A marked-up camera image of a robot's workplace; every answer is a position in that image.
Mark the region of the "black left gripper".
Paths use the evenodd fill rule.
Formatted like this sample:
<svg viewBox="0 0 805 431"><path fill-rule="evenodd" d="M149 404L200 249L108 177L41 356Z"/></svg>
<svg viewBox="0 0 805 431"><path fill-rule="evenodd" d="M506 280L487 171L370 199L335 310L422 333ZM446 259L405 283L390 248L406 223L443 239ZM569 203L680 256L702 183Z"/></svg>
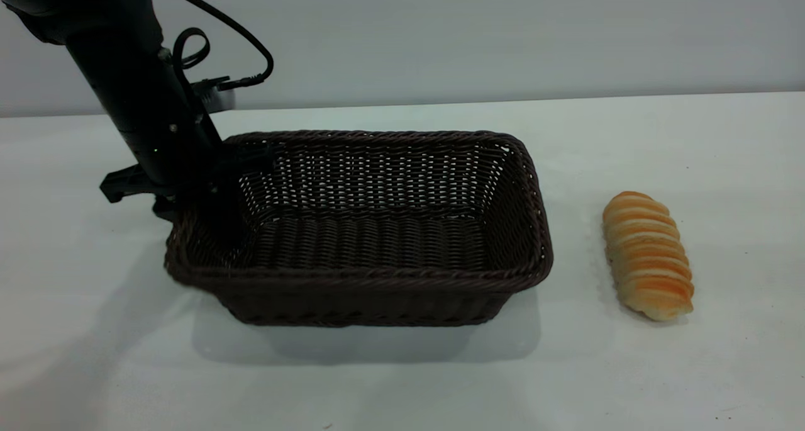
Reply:
<svg viewBox="0 0 805 431"><path fill-rule="evenodd" d="M182 213L181 201L205 199L205 221L224 247L238 247L245 238L236 179L253 171L271 171L278 147L266 141L225 143L209 115L189 125L169 124L164 131L124 136L137 164L112 171L101 182L109 202L153 194L152 212L170 224Z"/></svg>

